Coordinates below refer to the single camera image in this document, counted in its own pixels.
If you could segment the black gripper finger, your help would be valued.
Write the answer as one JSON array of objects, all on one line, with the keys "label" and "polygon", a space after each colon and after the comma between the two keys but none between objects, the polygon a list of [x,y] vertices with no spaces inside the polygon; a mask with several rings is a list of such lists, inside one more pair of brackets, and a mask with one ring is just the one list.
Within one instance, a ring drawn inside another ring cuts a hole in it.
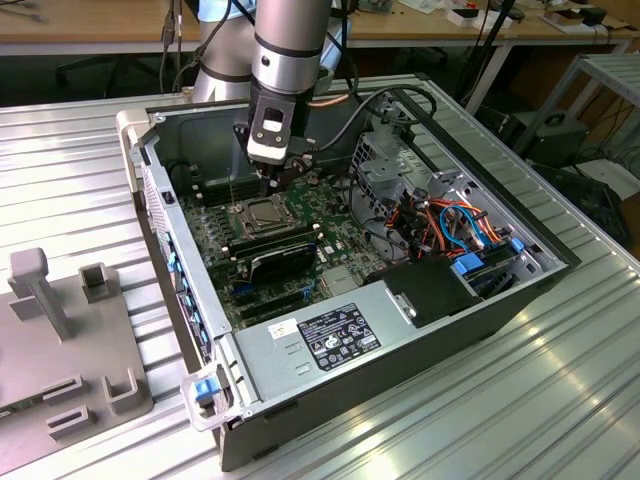
[{"label": "black gripper finger", "polygon": [[256,174],[260,179],[260,196],[283,192],[296,179],[314,168],[312,153],[287,154],[282,165],[257,162]]}]

